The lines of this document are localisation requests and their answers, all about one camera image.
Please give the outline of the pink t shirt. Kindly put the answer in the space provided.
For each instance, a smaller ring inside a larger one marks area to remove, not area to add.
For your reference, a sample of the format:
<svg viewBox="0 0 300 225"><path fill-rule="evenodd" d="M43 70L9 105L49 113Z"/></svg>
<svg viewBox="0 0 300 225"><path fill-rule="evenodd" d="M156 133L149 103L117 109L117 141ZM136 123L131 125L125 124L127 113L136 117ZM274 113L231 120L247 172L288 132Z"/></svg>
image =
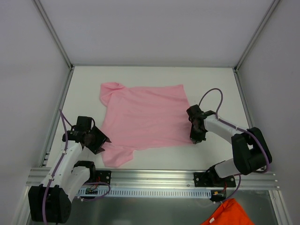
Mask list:
<svg viewBox="0 0 300 225"><path fill-rule="evenodd" d="M106 107L101 131L106 167L118 168L134 158L134 151L190 145L190 107L182 84L166 87L126 87L101 84L99 99Z"/></svg>

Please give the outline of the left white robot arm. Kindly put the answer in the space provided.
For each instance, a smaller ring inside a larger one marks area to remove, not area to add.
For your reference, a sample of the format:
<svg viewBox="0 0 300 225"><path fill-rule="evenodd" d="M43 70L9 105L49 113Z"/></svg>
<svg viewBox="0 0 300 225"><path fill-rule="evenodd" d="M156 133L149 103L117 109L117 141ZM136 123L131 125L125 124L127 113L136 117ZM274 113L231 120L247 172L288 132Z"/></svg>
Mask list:
<svg viewBox="0 0 300 225"><path fill-rule="evenodd" d="M37 186L28 192L30 215L34 222L64 224L70 217L72 201L83 185L106 186L108 181L97 178L92 161L79 160L84 149L93 154L103 152L109 138L96 127L92 117L78 116L70 130L65 129L62 148L54 166Z"/></svg>

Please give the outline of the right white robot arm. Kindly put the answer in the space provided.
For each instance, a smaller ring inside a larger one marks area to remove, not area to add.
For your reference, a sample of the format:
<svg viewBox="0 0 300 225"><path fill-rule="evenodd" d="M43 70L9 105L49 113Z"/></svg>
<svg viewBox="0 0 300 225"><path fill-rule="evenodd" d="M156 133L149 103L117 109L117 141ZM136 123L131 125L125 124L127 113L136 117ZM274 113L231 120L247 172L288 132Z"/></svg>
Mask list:
<svg viewBox="0 0 300 225"><path fill-rule="evenodd" d="M272 163L272 155L261 130L240 128L217 116L214 111L202 111L198 105L187 109L191 122L190 140L198 144L212 132L232 146L232 158L211 166L205 172L194 173L197 187L234 187L235 175L264 173Z"/></svg>

